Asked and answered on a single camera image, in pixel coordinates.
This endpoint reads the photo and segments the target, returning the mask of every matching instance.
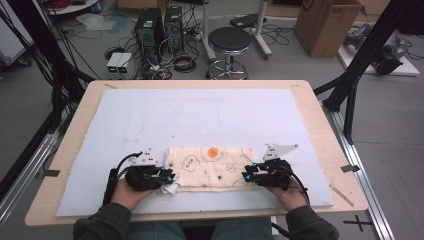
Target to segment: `person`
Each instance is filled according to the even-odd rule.
[[[288,212],[286,222],[291,240],[338,239],[338,230],[314,212],[295,181],[287,191],[266,188]],[[178,221],[130,224],[131,210],[153,192],[134,191],[125,179],[119,180],[109,204],[94,215],[75,222],[74,239],[185,239]],[[269,217],[219,220],[212,239],[273,239],[271,220]]]

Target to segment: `jeans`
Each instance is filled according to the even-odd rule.
[[[180,222],[142,222],[129,226],[128,240],[186,240]],[[272,240],[271,218],[219,220],[212,240]]]

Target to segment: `orange circle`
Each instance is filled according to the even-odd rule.
[[[208,149],[208,156],[210,158],[214,158],[214,157],[218,156],[218,152],[219,152],[218,148],[211,147],[211,148]]]

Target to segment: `black stool seat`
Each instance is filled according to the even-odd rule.
[[[238,52],[247,49],[252,42],[249,33],[235,27],[222,27],[209,34],[212,49]]]

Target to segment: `person's left hand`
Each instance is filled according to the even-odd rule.
[[[148,191],[142,191],[142,192],[135,191],[128,185],[127,180],[121,179],[118,181],[118,184],[116,184],[111,202],[118,203],[131,211],[135,207],[137,207],[138,203],[143,198],[149,196],[153,192],[154,190],[148,190]]]

